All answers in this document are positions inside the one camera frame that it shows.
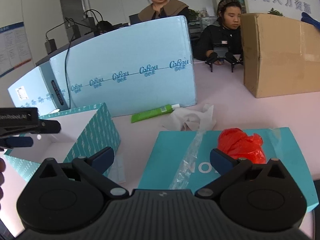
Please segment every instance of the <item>table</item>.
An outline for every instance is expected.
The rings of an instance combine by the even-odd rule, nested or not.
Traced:
[[[214,104],[217,124],[214,130],[238,127],[260,129],[289,127],[308,164],[313,179],[320,178],[320,92],[255,98],[243,85],[243,67],[237,65],[231,73],[230,65],[214,66],[195,63],[197,105],[189,107],[201,111],[205,103]],[[129,191],[139,184],[159,131],[166,115],[130,124],[131,116],[113,119],[121,136],[117,154],[124,159],[126,182]],[[306,214],[300,227],[309,237],[313,235],[311,214]]]

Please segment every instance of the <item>tube cap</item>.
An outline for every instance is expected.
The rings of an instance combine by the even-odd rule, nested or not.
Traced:
[[[180,104],[171,105],[172,110],[175,110],[180,107]]]

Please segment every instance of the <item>brown cardboard box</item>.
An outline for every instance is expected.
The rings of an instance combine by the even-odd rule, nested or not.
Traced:
[[[241,16],[244,85],[256,97],[320,91],[320,31],[270,14]]]

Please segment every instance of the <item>ribbed black surface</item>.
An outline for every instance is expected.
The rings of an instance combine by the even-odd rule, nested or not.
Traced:
[[[303,240],[298,229],[260,233],[229,220],[211,200],[189,190],[136,190],[132,197],[110,203],[92,225],[65,235],[42,235],[30,230],[17,240]]]

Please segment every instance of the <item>green bottle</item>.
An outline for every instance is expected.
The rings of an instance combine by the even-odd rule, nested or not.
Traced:
[[[168,113],[172,113],[174,111],[174,109],[179,108],[180,105],[179,104],[175,104],[175,105],[166,105],[157,109],[153,109],[153,110],[149,110],[149,111],[144,111],[138,114],[134,114],[131,117],[131,123],[134,122],[138,122],[141,120],[145,120],[151,117],[155,117],[161,114],[168,114]]]

